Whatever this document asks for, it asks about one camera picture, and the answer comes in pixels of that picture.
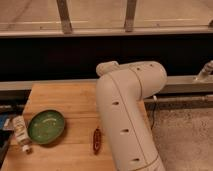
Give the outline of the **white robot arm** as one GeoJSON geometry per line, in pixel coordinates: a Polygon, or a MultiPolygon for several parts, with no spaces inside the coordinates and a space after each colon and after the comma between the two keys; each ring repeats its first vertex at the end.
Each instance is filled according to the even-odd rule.
{"type": "Polygon", "coordinates": [[[117,171],[166,171],[138,102],[163,89],[164,67],[155,61],[100,63],[96,104],[117,171]]]}

